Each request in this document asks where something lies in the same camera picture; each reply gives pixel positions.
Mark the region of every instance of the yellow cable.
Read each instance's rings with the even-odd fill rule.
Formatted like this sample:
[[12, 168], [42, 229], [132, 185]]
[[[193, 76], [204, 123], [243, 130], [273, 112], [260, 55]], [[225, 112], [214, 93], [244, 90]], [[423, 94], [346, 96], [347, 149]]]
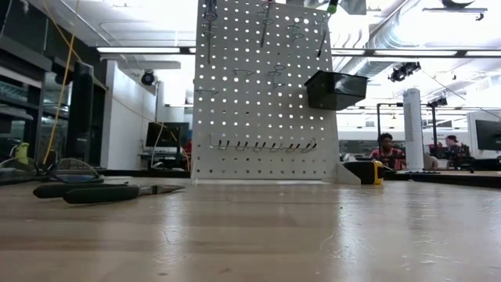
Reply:
[[[75, 9], [75, 23], [78, 20], [78, 8], [80, 7], [80, 0], [77, 0], [77, 7]], [[73, 45], [75, 43], [75, 35], [74, 33], [71, 35], [71, 42], [69, 44], [70, 51], [68, 52], [68, 59], [66, 62], [66, 70], [64, 70], [64, 78], [63, 78], [63, 87], [61, 88], [61, 93], [59, 94], [59, 101], [57, 102], [57, 111], [56, 111], [56, 116], [54, 117], [54, 125], [52, 126], [52, 131], [50, 134], [50, 139], [49, 139], [49, 144], [47, 146], [47, 151], [45, 152], [45, 157], [44, 157], [44, 162], [43, 164], [47, 162], [47, 158], [49, 157], [50, 150], [52, 148], [52, 143], [54, 142], [54, 137], [56, 136], [56, 127], [57, 127], [57, 121], [59, 120], [59, 112], [61, 111], [61, 103], [63, 102], [63, 96], [64, 96], [64, 86], [66, 85], [67, 79], [68, 79], [68, 72], [70, 70], [70, 61], [71, 61], [71, 55], [73, 54]]]
[[[53, 15], [52, 15], [52, 13], [50, 12], [49, 7], [47, 6], [47, 0], [44, 0], [44, 1], [43, 1], [43, 6], [44, 6], [45, 11], [46, 11], [46, 12], [47, 12], [47, 14], [49, 15], [50, 20], [52, 21], [52, 23], [53, 23], [53, 24], [54, 24], [54, 26], [56, 27], [57, 31], [58, 31], [58, 32], [59, 32], [59, 34], [61, 35], [61, 38], [63, 38], [63, 40], [66, 42], [66, 44], [70, 47], [70, 54], [74, 54], [74, 55], [75, 55], [75, 57], [77, 58], [77, 60], [78, 60], [79, 62], [84, 63], [84, 60], [82, 60], [82, 59], [81, 59], [81, 57], [78, 55], [78, 53], [77, 53], [77, 52], [76, 52], [76, 51], [72, 48], [72, 47], [73, 47], [73, 40], [74, 40], [74, 36], [75, 36], [75, 35], [74, 35], [74, 34], [72, 34], [72, 36], [71, 36], [71, 40], [72, 40], [72, 41], [71, 41], [71, 42], [69, 42], [69, 41], [67, 40], [66, 36], [64, 36], [64, 33], [63, 33], [63, 31], [61, 30], [61, 28], [59, 27], [59, 25], [57, 24], [56, 20], [54, 19], [54, 16], [53, 16]], [[65, 70], [65, 73], [66, 73], [66, 72], [68, 72], [68, 69], [70, 68], [69, 62], [70, 62], [70, 60], [68, 59], [68, 61], [67, 61], [67, 69]], [[107, 87], [106, 87], [103, 83], [101, 83], [101, 81], [99, 81], [99, 79], [98, 79], [98, 78], [96, 78], [96, 76], [92, 75], [92, 79], [94, 80], [94, 82], [95, 82], [95, 83], [96, 83], [96, 84], [97, 84], [100, 88], [102, 88], [102, 89], [106, 92], [106, 94], [110, 94], [110, 95], [112, 96], [112, 98], [113, 98], [113, 99], [115, 99], [117, 102], [119, 102], [119, 104], [121, 104], [122, 106], [124, 106], [126, 109], [130, 110], [132, 113], [134, 113], [134, 114], [136, 114], [136, 115], [140, 116], [141, 118], [146, 119], [146, 120], [147, 120], [147, 121], [149, 121], [149, 122], [154, 122], [155, 124], [160, 125], [160, 126], [162, 126], [163, 128], [168, 129], [168, 127], [167, 127], [167, 126], [165, 126], [163, 123], [161, 123], [161, 122], [156, 122], [156, 121], [153, 121], [153, 120], [151, 120], [151, 119], [149, 119], [149, 118], [145, 117], [144, 115], [142, 115], [142, 114], [140, 114], [140, 113], [136, 112], [135, 110], [133, 110], [132, 108], [130, 108], [129, 106], [127, 106], [125, 103], [123, 103], [122, 101], [120, 101], [119, 99], [117, 99], [117, 97], [115, 97], [115, 96], [113, 95], [113, 93], [109, 93], [109, 92], [108, 92], [108, 88], [107, 88]], [[178, 140], [175, 138], [174, 134], [173, 134], [172, 132], [171, 132], [171, 134], [172, 134], [172, 137], [174, 138], [175, 142], [178, 142]], [[182, 150], [182, 153], [185, 155], [185, 158], [186, 158], [186, 163], [187, 163], [187, 167], [188, 167], [188, 172], [189, 172], [189, 171], [191, 170], [191, 164], [190, 164], [190, 159], [189, 159], [189, 156], [188, 156], [188, 154], [186, 153], [186, 151], [184, 150], [184, 148], [182, 148], [182, 147], [181, 147], [181, 150]]]

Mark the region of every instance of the black bin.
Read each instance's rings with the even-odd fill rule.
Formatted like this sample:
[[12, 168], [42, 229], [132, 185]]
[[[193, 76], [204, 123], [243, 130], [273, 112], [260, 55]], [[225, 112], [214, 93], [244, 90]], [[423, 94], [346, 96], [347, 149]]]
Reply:
[[367, 78], [319, 70], [305, 83], [308, 105], [314, 109], [344, 110], [366, 98]]

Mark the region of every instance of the desk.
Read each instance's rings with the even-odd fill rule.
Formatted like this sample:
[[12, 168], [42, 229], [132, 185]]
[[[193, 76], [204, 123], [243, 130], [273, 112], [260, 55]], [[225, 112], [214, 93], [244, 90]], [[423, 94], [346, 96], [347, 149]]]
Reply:
[[75, 207], [33, 197], [38, 184], [2, 187], [2, 281], [501, 277], [501, 194], [495, 190], [413, 182], [192, 186], [189, 179], [114, 180], [124, 181], [186, 189]]
[[[146, 167], [151, 169], [151, 158], [153, 157], [153, 153], [143, 152], [139, 154], [139, 156], [141, 157], [141, 161], [147, 162]], [[185, 158], [179, 152], [155, 152], [153, 162], [161, 161], [166, 168], [184, 168], [184, 160]]]

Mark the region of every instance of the black handle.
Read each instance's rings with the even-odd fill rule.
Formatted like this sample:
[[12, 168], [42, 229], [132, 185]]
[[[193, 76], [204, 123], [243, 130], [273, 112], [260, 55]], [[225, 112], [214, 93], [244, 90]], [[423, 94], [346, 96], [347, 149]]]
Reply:
[[98, 204], [132, 200], [139, 196], [139, 192], [138, 186], [75, 189], [64, 194], [63, 199], [68, 204]]
[[48, 184], [33, 190], [33, 195], [39, 199], [53, 199], [64, 196], [75, 189], [96, 189], [107, 187], [127, 186], [127, 184], [102, 184], [102, 183], [78, 183], [78, 184]]

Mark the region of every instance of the white pegboard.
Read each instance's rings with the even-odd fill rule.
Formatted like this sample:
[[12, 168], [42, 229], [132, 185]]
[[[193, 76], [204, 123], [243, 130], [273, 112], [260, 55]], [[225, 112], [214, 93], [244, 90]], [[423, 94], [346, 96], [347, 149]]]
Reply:
[[[317, 58], [326, 14], [274, 4], [268, 18], [272, 21], [264, 20], [263, 4], [218, 1], [209, 64], [204, 0], [199, 1], [194, 179], [335, 176], [339, 163], [336, 114], [310, 109], [303, 86], [316, 71], [332, 67], [330, 36]], [[261, 48], [264, 22], [269, 25]]]

